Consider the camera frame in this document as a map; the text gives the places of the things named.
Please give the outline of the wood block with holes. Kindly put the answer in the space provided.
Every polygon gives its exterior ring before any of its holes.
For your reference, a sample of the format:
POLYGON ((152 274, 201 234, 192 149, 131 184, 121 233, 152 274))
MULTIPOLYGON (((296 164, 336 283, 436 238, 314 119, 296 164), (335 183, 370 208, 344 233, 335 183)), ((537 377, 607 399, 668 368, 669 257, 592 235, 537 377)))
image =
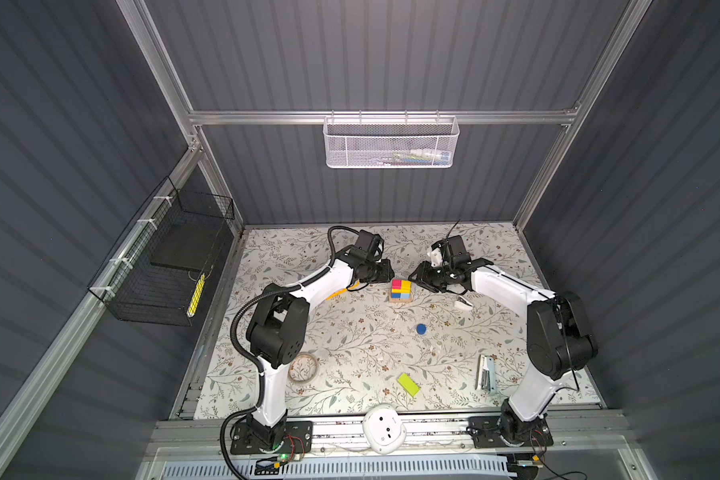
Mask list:
POLYGON ((393 298, 391 295, 391 290, 392 290, 392 282, 390 284, 389 295, 388 295, 389 301, 391 303, 408 303, 408 302, 412 301, 412 283, 411 283, 411 288, 410 288, 411 294, 409 296, 403 296, 402 298, 400 298, 400 297, 393 298))

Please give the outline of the lime green block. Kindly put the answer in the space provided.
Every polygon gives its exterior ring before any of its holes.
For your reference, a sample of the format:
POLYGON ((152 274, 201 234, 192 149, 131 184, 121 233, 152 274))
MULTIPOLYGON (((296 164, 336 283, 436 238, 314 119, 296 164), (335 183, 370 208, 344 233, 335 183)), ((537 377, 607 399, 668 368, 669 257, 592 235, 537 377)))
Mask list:
POLYGON ((416 397, 420 392, 420 386, 406 373, 398 376, 397 383, 411 397, 416 397))

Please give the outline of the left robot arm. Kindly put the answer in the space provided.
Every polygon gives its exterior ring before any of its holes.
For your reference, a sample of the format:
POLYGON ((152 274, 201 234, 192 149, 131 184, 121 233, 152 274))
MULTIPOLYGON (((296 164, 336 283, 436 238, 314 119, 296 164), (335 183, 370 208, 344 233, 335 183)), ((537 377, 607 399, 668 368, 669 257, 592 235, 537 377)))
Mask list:
POLYGON ((267 285, 246 305, 255 310, 246 330, 249 347, 239 352, 256 363, 260 377, 251 423, 269 431, 287 418, 288 368, 303 348, 310 314, 342 289, 359 291, 394 277, 379 234, 337 225, 328 229, 327 239, 327 263, 289 285, 267 285))

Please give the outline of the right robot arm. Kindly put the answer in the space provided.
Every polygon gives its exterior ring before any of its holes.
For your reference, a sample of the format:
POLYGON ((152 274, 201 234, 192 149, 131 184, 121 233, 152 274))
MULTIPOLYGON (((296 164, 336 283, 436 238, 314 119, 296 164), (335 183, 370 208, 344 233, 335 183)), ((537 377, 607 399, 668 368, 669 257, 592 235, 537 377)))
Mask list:
POLYGON ((473 259, 460 236, 432 244, 428 258, 408 280, 433 293, 448 293, 459 285, 465 293, 493 299, 526 323, 531 365, 503 408, 513 420, 537 420, 575 372, 598 354, 584 303, 577 294, 534 286, 487 259, 473 259))

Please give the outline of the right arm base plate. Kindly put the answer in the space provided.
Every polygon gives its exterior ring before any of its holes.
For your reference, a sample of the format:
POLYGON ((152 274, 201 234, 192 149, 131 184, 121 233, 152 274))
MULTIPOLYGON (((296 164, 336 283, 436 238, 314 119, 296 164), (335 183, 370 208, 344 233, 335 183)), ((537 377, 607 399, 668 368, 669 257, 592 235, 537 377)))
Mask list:
POLYGON ((475 448, 546 448, 554 445, 545 418, 523 422, 510 414, 473 416, 468 419, 466 433, 475 448))

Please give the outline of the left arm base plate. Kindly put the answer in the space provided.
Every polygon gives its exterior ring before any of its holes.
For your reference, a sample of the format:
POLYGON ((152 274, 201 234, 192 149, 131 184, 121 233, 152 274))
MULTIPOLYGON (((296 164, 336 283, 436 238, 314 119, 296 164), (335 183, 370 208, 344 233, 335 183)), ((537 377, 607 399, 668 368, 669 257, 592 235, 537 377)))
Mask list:
POLYGON ((246 418, 232 427, 227 449, 233 455, 309 453, 313 427, 311 421, 290 420, 267 427, 246 418))

